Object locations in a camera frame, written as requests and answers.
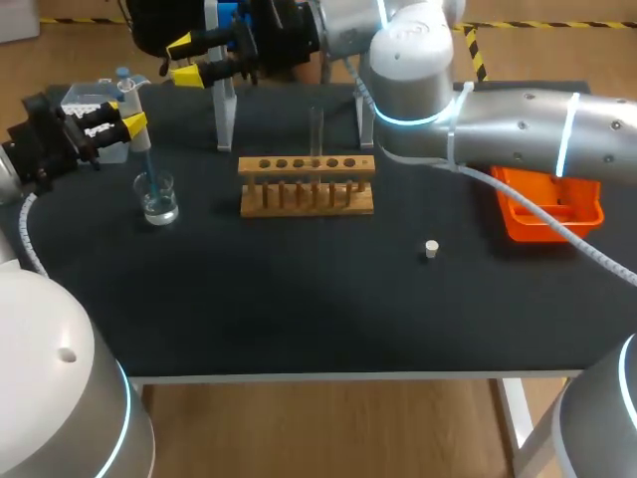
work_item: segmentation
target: orange tray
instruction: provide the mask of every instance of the orange tray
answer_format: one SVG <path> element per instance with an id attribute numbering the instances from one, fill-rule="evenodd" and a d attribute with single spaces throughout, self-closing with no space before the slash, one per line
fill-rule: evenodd
<path id="1" fill-rule="evenodd" d="M 586 236 L 604 222 L 599 182 L 505 167 L 492 167 L 491 175 L 526 196 L 579 237 Z M 566 242 L 518 202 L 500 191 L 497 194 L 507 232 L 514 241 Z"/>

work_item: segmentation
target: wooden test tube rack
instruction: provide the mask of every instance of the wooden test tube rack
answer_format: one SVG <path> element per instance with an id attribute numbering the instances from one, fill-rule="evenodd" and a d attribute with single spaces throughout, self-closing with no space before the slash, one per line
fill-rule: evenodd
<path id="1" fill-rule="evenodd" d="M 374 156 L 239 158 L 243 217 L 372 214 Z"/>

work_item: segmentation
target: black table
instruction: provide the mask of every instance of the black table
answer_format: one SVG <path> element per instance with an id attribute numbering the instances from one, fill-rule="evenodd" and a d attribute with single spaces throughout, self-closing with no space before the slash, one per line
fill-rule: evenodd
<path id="1" fill-rule="evenodd" d="M 241 219 L 237 156 L 308 154 L 312 104 L 324 107 L 324 152 L 356 153 L 351 93 L 239 90 L 228 154 L 215 150 L 209 92 L 146 87 L 153 156 L 175 177 L 179 220 L 144 224 L 135 161 L 69 175 L 36 203 L 43 264 L 131 376 L 547 374 L 586 368 L 635 330 L 630 286 L 568 245 L 509 243 L 488 187 L 378 151 L 372 216 Z M 589 236 L 629 267 L 635 201 L 637 188 L 604 185 L 606 222 Z M 18 209 L 2 209 L 0 225 L 22 250 Z M 428 239 L 441 252 L 423 262 Z"/>

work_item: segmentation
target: small white cylinder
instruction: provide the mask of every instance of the small white cylinder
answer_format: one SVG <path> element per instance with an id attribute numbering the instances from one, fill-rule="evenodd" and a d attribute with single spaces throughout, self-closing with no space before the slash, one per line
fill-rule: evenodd
<path id="1" fill-rule="evenodd" d="M 427 241 L 425 243 L 425 255 L 427 259 L 434 259 L 439 249 L 440 245 L 436 241 Z"/>

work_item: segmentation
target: yellow black caution tape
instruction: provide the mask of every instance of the yellow black caution tape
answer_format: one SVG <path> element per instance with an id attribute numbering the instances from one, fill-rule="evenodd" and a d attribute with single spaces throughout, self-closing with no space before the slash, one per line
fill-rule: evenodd
<path id="1" fill-rule="evenodd" d="M 482 54 L 480 53 L 480 49 L 478 48 L 478 41 L 476 40 L 476 29 L 465 27 L 465 39 L 467 40 L 469 53 L 471 53 L 471 61 L 474 64 L 474 71 L 478 76 L 478 81 L 488 81 L 489 75 L 487 75 L 485 60 L 482 58 Z"/>
<path id="2" fill-rule="evenodd" d="M 461 28 L 610 28 L 624 30 L 637 28 L 637 22 L 469 22 L 459 23 Z"/>
<path id="3" fill-rule="evenodd" d="M 123 18 L 41 18 L 46 24 L 94 24 L 125 25 Z M 454 30 L 462 32 L 465 28 L 611 28 L 623 30 L 637 29 L 637 22 L 468 22 L 459 23 Z"/>
<path id="4" fill-rule="evenodd" d="M 93 25 L 125 25 L 123 18 L 41 18 L 40 23 L 73 25 L 73 24 L 93 24 Z"/>

